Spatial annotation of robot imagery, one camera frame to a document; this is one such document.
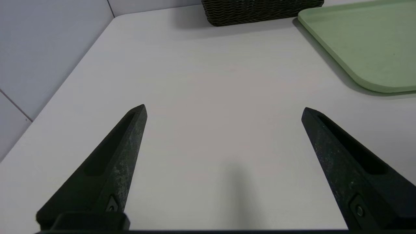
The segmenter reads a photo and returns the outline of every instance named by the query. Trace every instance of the white table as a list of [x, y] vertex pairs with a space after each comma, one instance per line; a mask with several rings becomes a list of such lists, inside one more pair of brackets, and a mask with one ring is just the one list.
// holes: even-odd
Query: white table
[[415, 96], [360, 88], [294, 19], [211, 27], [201, 5], [123, 15], [0, 164], [1, 233], [36, 232], [36, 211], [142, 103], [131, 229], [344, 229], [303, 109], [415, 183]]

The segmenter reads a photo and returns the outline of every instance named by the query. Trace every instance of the green tray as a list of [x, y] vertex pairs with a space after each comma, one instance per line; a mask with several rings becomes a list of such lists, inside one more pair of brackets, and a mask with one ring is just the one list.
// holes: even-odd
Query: green tray
[[311, 8], [298, 18], [359, 85], [416, 90], [416, 0]]

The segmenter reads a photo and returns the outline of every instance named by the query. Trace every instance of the wicker basket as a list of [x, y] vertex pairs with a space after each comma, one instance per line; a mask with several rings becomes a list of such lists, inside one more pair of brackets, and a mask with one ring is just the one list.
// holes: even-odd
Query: wicker basket
[[235, 25], [295, 17], [299, 11], [320, 7], [324, 0], [202, 0], [214, 26]]

